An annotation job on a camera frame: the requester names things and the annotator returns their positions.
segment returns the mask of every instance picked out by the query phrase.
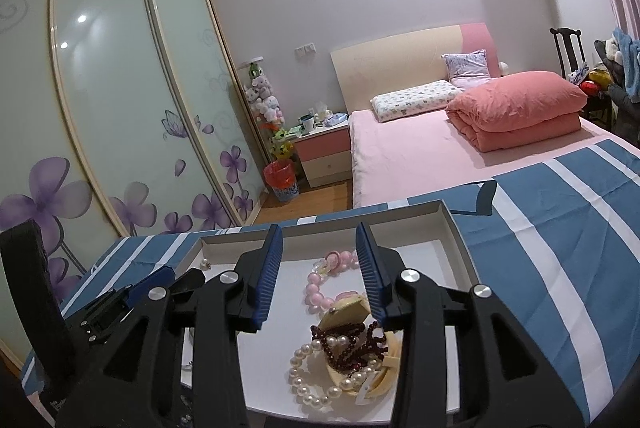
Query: blue striped bedsheet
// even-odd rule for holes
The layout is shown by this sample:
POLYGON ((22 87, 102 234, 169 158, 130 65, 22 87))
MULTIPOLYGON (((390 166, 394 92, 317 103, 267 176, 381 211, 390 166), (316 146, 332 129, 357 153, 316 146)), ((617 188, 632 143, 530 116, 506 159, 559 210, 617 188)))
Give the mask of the blue striped bedsheet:
MULTIPOLYGON (((640 159, 602 141, 486 182, 391 203, 284 221, 327 221, 442 199, 483 283, 494 289, 551 361, 585 419, 593 420, 640 355, 640 159)), ((98 260, 63 305, 68 316, 111 288, 136 283, 161 265, 177 267, 203 235, 227 230, 121 239, 98 260)), ((36 391, 33 358, 22 372, 36 391)))

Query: headboard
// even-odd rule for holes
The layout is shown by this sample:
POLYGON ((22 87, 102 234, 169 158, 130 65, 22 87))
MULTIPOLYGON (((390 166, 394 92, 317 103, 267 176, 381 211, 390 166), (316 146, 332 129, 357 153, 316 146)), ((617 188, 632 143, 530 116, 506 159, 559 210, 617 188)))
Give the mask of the headboard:
POLYGON ((349 113, 371 108, 376 95, 447 79, 444 53, 486 49, 489 74, 500 76, 494 39, 485 24, 397 34, 331 53, 349 113))

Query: cup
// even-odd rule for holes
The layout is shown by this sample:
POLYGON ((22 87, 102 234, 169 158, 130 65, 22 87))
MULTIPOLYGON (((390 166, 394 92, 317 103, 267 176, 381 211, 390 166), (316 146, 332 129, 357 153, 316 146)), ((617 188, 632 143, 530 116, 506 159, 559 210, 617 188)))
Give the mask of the cup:
POLYGON ((313 130, 316 128, 316 119, 311 114, 302 116, 302 118, 300 118, 300 123, 302 124, 303 134, 313 132, 313 130))

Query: sliding wardrobe door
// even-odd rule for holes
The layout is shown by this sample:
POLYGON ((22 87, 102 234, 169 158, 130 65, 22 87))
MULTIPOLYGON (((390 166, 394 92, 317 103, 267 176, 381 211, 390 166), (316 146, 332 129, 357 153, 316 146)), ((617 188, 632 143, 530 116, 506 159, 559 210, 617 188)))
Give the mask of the sliding wardrobe door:
POLYGON ((200 140, 243 221, 264 190, 262 157, 252 135, 207 0, 155 0, 159 27, 200 140))
MULTIPOLYGON (((51 286, 68 296, 117 239, 86 180, 58 105, 47 0, 0 0, 0 230, 40 226, 51 286)), ((30 349, 0 264, 0 338, 21 359, 30 349)))
POLYGON ((146 0, 55 0, 55 21, 71 115, 127 231, 229 227, 174 103, 146 0))

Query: purple flower decal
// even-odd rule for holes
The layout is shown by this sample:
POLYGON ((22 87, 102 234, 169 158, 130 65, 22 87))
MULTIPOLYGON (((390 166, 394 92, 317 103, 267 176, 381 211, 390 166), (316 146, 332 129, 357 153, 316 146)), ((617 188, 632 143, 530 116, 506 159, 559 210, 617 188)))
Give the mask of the purple flower decal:
POLYGON ((184 162, 184 160, 178 159, 178 161, 175 162, 174 176, 180 177, 186 167, 187 167, 187 164, 184 162))
POLYGON ((234 187, 229 183, 222 183, 222 186, 225 187, 225 192, 229 196, 229 199, 232 199, 234 197, 234 187))
POLYGON ((186 233, 193 228, 193 220, 191 220, 190 215, 183 215, 180 217, 180 220, 178 220, 178 212, 171 212, 164 216, 164 225, 166 226, 166 231, 163 231, 161 235, 186 233))
POLYGON ((249 192, 247 190, 242 190, 242 194, 237 195, 234 199, 234 206, 236 210, 238 210, 241 219, 245 221, 254 209, 254 201, 249 199, 249 192))
POLYGON ((216 225, 221 228, 231 226, 231 219, 226 214, 215 192, 211 193, 211 200, 203 193, 196 195, 191 205, 191 214, 199 219, 204 219, 200 225, 200 231, 215 230, 216 225))
POLYGON ((11 194, 2 200, 0 230, 34 219, 40 227, 47 256, 56 251, 63 244, 64 236, 58 218, 81 217, 89 209, 93 198, 86 181, 74 181, 62 186, 68 173, 69 160, 64 157, 48 157, 33 165, 29 173, 31 197, 11 194))
MULTIPOLYGON (((164 111, 165 119, 162 120, 162 126, 166 131, 164 133, 164 138, 166 139, 166 135, 172 135, 173 137, 189 137, 189 132, 187 128, 184 126, 182 119, 176 113, 172 113, 169 110, 164 111)), ((196 123, 196 128, 200 130, 200 117, 196 116, 193 120, 196 123)))
POLYGON ((231 147, 231 153, 226 150, 220 153, 220 164, 228 168, 226 180, 230 183, 238 182, 238 171, 246 172, 246 160, 244 157, 240 157, 240 148, 236 145, 231 147))
POLYGON ((66 272, 69 269, 69 262, 67 259, 51 257, 47 262, 47 265, 53 296, 56 297, 58 303, 62 303, 64 299, 71 294, 71 291, 76 287, 76 284, 78 284, 81 277, 79 275, 74 275, 72 277, 66 276, 66 272))
POLYGON ((155 204, 144 204, 149 195, 149 187, 134 181, 124 190, 124 202, 117 197, 109 197, 118 217, 131 235, 137 235, 136 226, 150 228, 156 223, 158 209, 155 204))

